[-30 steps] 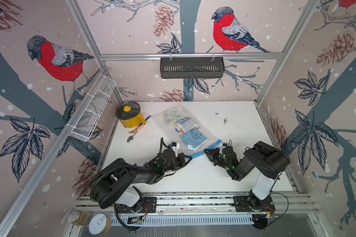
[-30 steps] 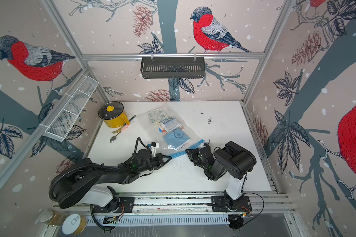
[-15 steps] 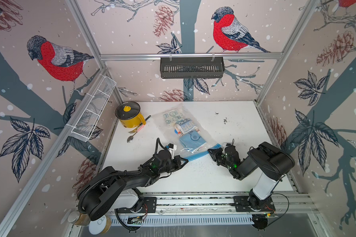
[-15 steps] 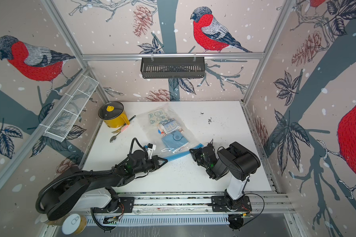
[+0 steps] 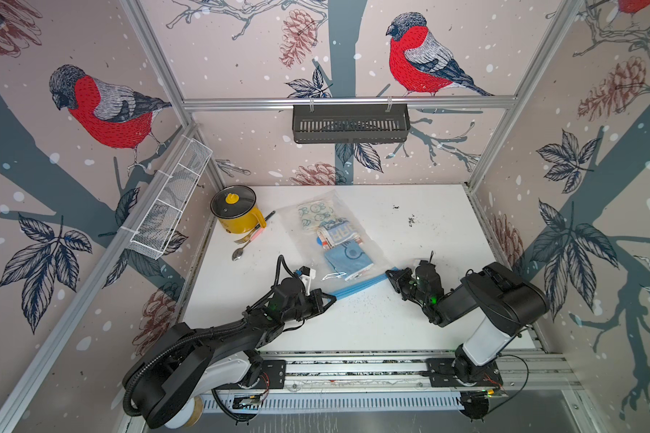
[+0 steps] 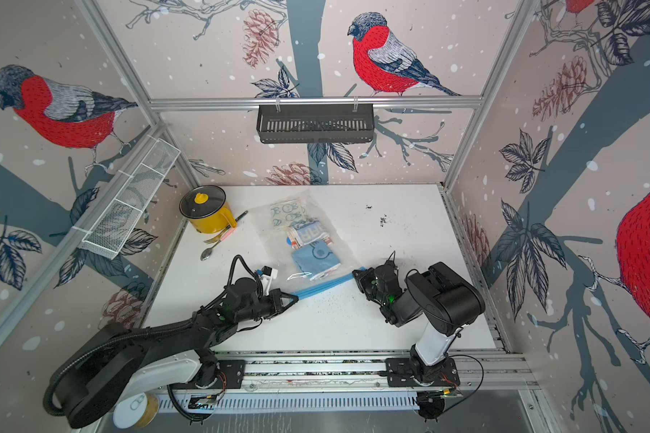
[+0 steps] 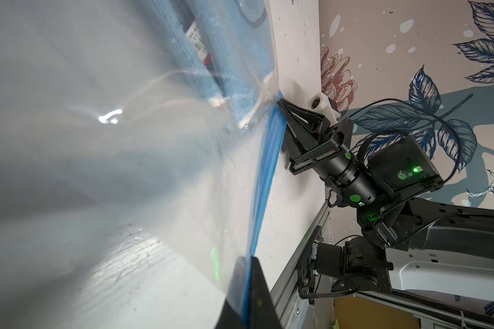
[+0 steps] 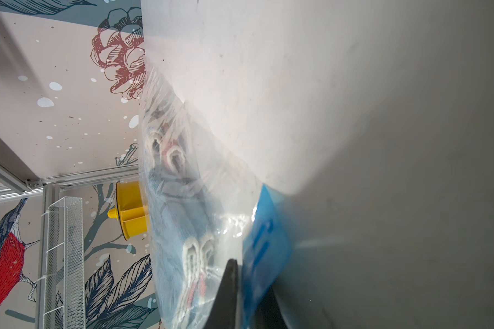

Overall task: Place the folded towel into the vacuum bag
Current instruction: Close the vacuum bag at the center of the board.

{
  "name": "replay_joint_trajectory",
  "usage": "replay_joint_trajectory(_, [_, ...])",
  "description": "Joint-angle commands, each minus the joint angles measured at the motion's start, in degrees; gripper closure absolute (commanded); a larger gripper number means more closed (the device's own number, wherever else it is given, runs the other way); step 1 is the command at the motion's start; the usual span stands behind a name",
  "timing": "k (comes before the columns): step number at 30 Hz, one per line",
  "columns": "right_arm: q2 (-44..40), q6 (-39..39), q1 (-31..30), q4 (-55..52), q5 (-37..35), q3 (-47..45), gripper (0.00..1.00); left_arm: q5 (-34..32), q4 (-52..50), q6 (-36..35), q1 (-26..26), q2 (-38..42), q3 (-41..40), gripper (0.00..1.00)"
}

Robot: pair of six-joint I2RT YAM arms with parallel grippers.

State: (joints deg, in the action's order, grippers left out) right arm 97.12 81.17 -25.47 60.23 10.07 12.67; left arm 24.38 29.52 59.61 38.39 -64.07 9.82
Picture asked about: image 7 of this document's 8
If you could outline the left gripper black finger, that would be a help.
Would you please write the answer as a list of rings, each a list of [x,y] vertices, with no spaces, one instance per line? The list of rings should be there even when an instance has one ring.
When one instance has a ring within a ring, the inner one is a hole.
[[[215,328],[282,328],[257,257],[251,258],[249,279],[243,314],[239,315],[225,302]]]

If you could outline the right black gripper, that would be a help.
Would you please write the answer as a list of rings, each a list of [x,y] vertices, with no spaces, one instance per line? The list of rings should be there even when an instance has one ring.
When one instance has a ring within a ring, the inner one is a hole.
[[[353,122],[346,118],[325,131],[325,116],[281,98],[277,106],[288,127],[285,144],[290,153],[290,172],[299,175],[310,169],[343,200],[345,206],[372,204],[380,188],[349,149]]]

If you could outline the blue towel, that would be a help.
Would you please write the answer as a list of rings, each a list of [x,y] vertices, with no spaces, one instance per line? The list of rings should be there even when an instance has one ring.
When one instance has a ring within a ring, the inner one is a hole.
[[[272,97],[273,33],[264,1],[143,1],[197,95],[239,127]]]

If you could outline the clear vacuum bag blue zip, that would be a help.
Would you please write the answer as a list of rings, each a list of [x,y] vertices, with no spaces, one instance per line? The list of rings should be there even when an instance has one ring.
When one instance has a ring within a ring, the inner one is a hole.
[[[143,1],[0,1],[0,328],[246,308],[279,153],[192,89]]]

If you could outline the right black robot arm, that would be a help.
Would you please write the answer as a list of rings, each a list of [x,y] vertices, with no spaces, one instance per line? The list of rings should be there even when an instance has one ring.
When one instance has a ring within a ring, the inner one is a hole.
[[[352,152],[350,118],[277,105],[290,172],[317,172],[361,229],[340,243],[308,241],[296,268],[301,298],[321,298],[315,285],[326,276],[335,281],[329,297],[416,290],[494,302],[494,210],[423,199],[445,179],[408,129],[376,131]]]

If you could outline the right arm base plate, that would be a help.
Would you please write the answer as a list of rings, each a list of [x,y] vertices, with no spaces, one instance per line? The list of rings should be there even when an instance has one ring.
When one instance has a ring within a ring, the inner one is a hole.
[[[316,274],[314,266],[316,262],[316,251],[321,241],[321,231],[317,230],[307,241],[296,265],[298,277],[296,288],[299,297],[300,299],[307,300],[310,305],[316,303],[315,297],[310,297],[310,295],[315,294],[315,288],[317,288],[319,283],[318,274]]]

